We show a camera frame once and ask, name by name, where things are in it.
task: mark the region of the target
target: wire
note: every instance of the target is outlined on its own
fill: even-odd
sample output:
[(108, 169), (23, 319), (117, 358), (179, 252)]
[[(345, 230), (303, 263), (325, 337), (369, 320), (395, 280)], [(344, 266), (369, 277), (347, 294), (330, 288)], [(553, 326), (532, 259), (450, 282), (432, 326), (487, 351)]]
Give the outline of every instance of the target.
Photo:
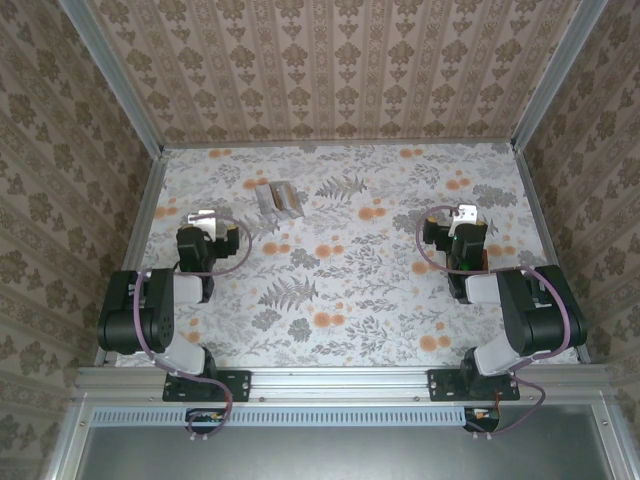
[(532, 355), (529, 358), (526, 358), (524, 360), (522, 360), (520, 363), (517, 363), (516, 365), (512, 366), (509, 369), (509, 374), (511, 375), (511, 378), (513, 378), (517, 383), (521, 383), (523, 385), (526, 385), (530, 388), (533, 388), (535, 390), (538, 390), (540, 392), (540, 399), (536, 402), (536, 404), (527, 412), (525, 413), (521, 418), (519, 418), (517, 421), (515, 421), (514, 423), (512, 423), (511, 425), (504, 427), (500, 430), (497, 430), (495, 432), (489, 433), (486, 432), (484, 429), (482, 429), (480, 426), (476, 425), (473, 422), (469, 422), (467, 421), (467, 423), (472, 426), (473, 428), (475, 428), (476, 430), (485, 433), (487, 435), (487, 437), (489, 437), (490, 435), (499, 435), (502, 433), (506, 433), (512, 429), (514, 429), (515, 427), (517, 427), (518, 425), (522, 424), (527, 418), (529, 418), (531, 415), (533, 415), (541, 406), (542, 403), (544, 402), (545, 398), (547, 397), (546, 392), (544, 391), (544, 389), (539, 386), (536, 385), (535, 383), (529, 382), (527, 380), (523, 380), (522, 378), (519, 378), (516, 376), (515, 372), (523, 367), (526, 367), (527, 365), (530, 365), (531, 363), (533, 363), (535, 360), (542, 360), (545, 358), (551, 358), (551, 357), (555, 357), (556, 355), (559, 355), (560, 353), (562, 353), (563, 351), (565, 351), (567, 349), (567, 347), (569, 346), (569, 342), (571, 340), (571, 323), (569, 321), (569, 312), (567, 311), (567, 307), (564, 304), (564, 302), (562, 301), (562, 297), (560, 296), (560, 294), (558, 293), (558, 291), (555, 289), (555, 287), (553, 285), (551, 285), (551, 282), (549, 282), (549, 280), (547, 280), (543, 275), (541, 275), (540, 273), (536, 272), (533, 268), (526, 266), (526, 265), (521, 265), (519, 267), (512, 267), (512, 268), (498, 268), (498, 269), (493, 269), (493, 270), (453, 270), (447, 267), (443, 267), (442, 265), (436, 263), (435, 261), (431, 260), (431, 258), (429, 258), (429, 256), (426, 254), (426, 252), (424, 251), (424, 249), (422, 248), (422, 244), (420, 243), (420, 232), (422, 231), (422, 226), (424, 225), (424, 222), (427, 220), (427, 218), (429, 218), (432, 214), (439, 212), (441, 210), (450, 210), (453, 212), (457, 212), (458, 208), (457, 207), (452, 207), (450, 205), (439, 205), (437, 207), (432, 207), (430, 209), (428, 209), (418, 220), (418, 223), (416, 225), (416, 246), (418, 248), (418, 251), (420, 252), (420, 255), (422, 255), (422, 257), (427, 261), (427, 263), (429, 263), (430, 265), (434, 266), (435, 268), (437, 268), (438, 270), (441, 270), (443, 272), (446, 273), (453, 273), (453, 274), (457, 274), (457, 275), (478, 275), (478, 274), (487, 274), (487, 273), (496, 273), (496, 272), (500, 272), (500, 271), (508, 271), (508, 270), (524, 270), (525, 272), (529, 273), (531, 276), (533, 276), (534, 278), (536, 278), (536, 280), (538, 280), (540, 283), (542, 283), (545, 288), (548, 290), (548, 292), (551, 294), (551, 296), (553, 297), (553, 299), (555, 300), (556, 304), (558, 305), (558, 308), (560, 309), (560, 315), (562, 316), (562, 325), (564, 327), (564, 335), (562, 338), (562, 343), (560, 344), (560, 346), (553, 350), (552, 352), (549, 353), (540, 353), (540, 354), (536, 354), (536, 355)]
[(496, 388), (496, 403), (493, 404), (493, 408), (498, 410), (498, 415), (500, 415), (500, 392)]
[(484, 433), (485, 435), (487, 435), (487, 437), (493, 437), (493, 436), (496, 436), (496, 435), (502, 435), (504, 433), (507, 433), (507, 432), (513, 430), (514, 428), (516, 428), (517, 426), (522, 425), (531, 415), (533, 415), (534, 413), (536, 413), (540, 409), (540, 407), (544, 403), (545, 399), (547, 398), (547, 393), (544, 391), (544, 388), (542, 388), (540, 385), (535, 384), (533, 382), (529, 382), (527, 380), (523, 380), (522, 378), (517, 377), (515, 374), (512, 374), (511, 378), (513, 378), (517, 383), (521, 383), (523, 385), (526, 385), (527, 387), (533, 388), (533, 389), (538, 390), (540, 392), (540, 398), (535, 403), (535, 405), (533, 407), (531, 407), (529, 410), (527, 410), (527, 412), (524, 415), (522, 415), (522, 417), (520, 417), (518, 420), (516, 420), (515, 422), (513, 422), (511, 425), (509, 425), (507, 427), (501, 428), (500, 430), (495, 430), (493, 432), (487, 432), (480, 425), (478, 425), (477, 423), (474, 423), (474, 422), (470, 422), (469, 420), (467, 420), (467, 425), (475, 428), (480, 433)]
[[(203, 215), (199, 215), (198, 217), (196, 217), (196, 219), (204, 219), (204, 218), (215, 218), (218, 220), (226, 220), (229, 222), (233, 222), (235, 224), (237, 224), (238, 226), (240, 226), (245, 233), (247, 234), (247, 240), (249, 243), (249, 246), (247, 248), (247, 253), (245, 254), (245, 256), (242, 258), (242, 260), (240, 260), (235, 266), (233, 266), (232, 268), (228, 268), (226, 270), (219, 270), (219, 271), (215, 271), (215, 272), (195, 272), (195, 273), (182, 273), (182, 272), (175, 272), (175, 275), (182, 275), (182, 276), (189, 276), (189, 275), (195, 275), (195, 276), (199, 276), (199, 277), (217, 277), (220, 275), (225, 275), (227, 273), (231, 273), (235, 270), (237, 270), (238, 268), (240, 268), (249, 258), (249, 254), (251, 253), (251, 249), (253, 247), (253, 238), (251, 236), (251, 232), (249, 231), (249, 228), (243, 223), (240, 222), (238, 220), (235, 220), (231, 217), (227, 217), (224, 215), (217, 215), (214, 213), (211, 214), (203, 214)], [(218, 380), (214, 380), (212, 378), (203, 378), (203, 377), (198, 377), (195, 375), (192, 375), (190, 373), (187, 372), (182, 372), (180, 370), (176, 370), (174, 368), (169, 367), (168, 365), (165, 365), (164, 363), (160, 362), (159, 360), (156, 359), (156, 355), (155, 353), (149, 348), (149, 345), (147, 344), (145, 338), (144, 338), (144, 333), (142, 332), (142, 322), (140, 320), (140, 291), (142, 289), (142, 283), (144, 281), (144, 277), (146, 276), (147, 273), (151, 272), (152, 269), (151, 268), (145, 268), (143, 269), (139, 274), (138, 274), (138, 278), (136, 279), (136, 283), (135, 283), (135, 287), (133, 289), (133, 325), (136, 331), (136, 336), (138, 337), (138, 342), (140, 343), (140, 347), (142, 348), (142, 350), (147, 354), (147, 356), (149, 357), (149, 360), (151, 360), (151, 363), (153, 363), (156, 367), (158, 367), (161, 370), (164, 370), (167, 373), (170, 373), (171, 375), (175, 375), (175, 376), (180, 376), (182, 378), (185, 378), (187, 380), (191, 380), (193, 382), (198, 382), (198, 383), (209, 383), (212, 385), (215, 385), (216, 387), (222, 389), (222, 391), (224, 392), (224, 396), (225, 396), (225, 414), (222, 417), (222, 419), (220, 420), (220, 423), (218, 423), (218, 425), (206, 436), (211, 436), (211, 435), (215, 435), (216, 433), (218, 433), (220, 431), (220, 429), (222, 429), (222, 427), (225, 425), (225, 423), (229, 420), (229, 417), (231, 416), (231, 410), (233, 408), (233, 395), (231, 394), (231, 391), (229, 390), (229, 388), (222, 382), (219, 382)], [(193, 419), (195, 417), (191, 416), (189, 418), (189, 421), (187, 423), (187, 430), (189, 431), (189, 433), (191, 433), (191, 438), (195, 438), (196, 432), (193, 431)]]

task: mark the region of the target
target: patterned wallpaper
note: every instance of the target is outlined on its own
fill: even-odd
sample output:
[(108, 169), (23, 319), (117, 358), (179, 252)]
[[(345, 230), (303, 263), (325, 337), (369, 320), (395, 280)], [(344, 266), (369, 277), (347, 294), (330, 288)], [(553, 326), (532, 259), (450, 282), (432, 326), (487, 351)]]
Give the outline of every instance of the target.
[(163, 143), (510, 138), (578, 0), (90, 0)]
[(57, 2), (0, 2), (1, 478), (55, 444), (149, 167)]
[(526, 149), (561, 265), (640, 434), (640, 3), (610, 1)]

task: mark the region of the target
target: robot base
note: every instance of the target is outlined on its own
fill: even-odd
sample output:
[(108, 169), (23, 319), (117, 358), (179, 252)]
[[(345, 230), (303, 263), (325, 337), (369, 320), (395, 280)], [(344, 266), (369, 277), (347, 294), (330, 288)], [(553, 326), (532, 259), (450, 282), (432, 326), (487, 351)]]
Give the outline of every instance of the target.
[(475, 364), (475, 348), (467, 351), (460, 368), (428, 370), (432, 402), (520, 400), (520, 390), (509, 375), (485, 377)]
[[(205, 350), (205, 369), (200, 377), (224, 383), (234, 402), (248, 402), (251, 393), (250, 370), (217, 370), (213, 357)], [(210, 383), (200, 383), (167, 374), (162, 392), (164, 402), (224, 402), (224, 392)]]

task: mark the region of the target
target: white bracket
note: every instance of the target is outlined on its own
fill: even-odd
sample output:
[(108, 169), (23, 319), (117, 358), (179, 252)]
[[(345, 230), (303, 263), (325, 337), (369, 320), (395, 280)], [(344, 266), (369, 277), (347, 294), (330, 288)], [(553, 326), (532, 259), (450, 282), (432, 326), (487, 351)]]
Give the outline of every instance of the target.
[(215, 218), (201, 218), (198, 220), (194, 220), (194, 218), (199, 217), (200, 215), (211, 215), (216, 213), (215, 210), (198, 210), (198, 213), (190, 213), (187, 215), (187, 223), (189, 225), (193, 225), (194, 227), (198, 227), (205, 232), (207, 232), (211, 236), (211, 240), (215, 241), (216, 239), (216, 219)]
[(458, 225), (470, 223), (475, 225), (478, 221), (478, 209), (475, 205), (458, 205), (458, 211), (453, 214), (453, 221), (449, 229), (449, 236), (453, 237)]

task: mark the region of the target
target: floral tablecloth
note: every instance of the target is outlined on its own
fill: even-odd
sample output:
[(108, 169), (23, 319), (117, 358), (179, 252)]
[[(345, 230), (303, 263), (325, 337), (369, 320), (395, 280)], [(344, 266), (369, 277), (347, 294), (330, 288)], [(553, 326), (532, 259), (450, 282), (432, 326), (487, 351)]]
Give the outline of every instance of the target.
[[(414, 244), (417, 218), (438, 204), (472, 203), (488, 225), (491, 267), (544, 264), (507, 144), (360, 145), (169, 150), (143, 265), (178, 259), (176, 229), (214, 208), (245, 222), (254, 251), (216, 278), (211, 301), (175, 310), (179, 334), (218, 365), (405, 366), (457, 364), (496, 336), (495, 306), (460, 305), (445, 274)], [(272, 224), (253, 191), (289, 180), (304, 218)], [(228, 268), (237, 257), (219, 260)], [(444, 255), (428, 248), (443, 262)], [(575, 352), (555, 359), (575, 363)], [(119, 366), (140, 365), (120, 357)]]

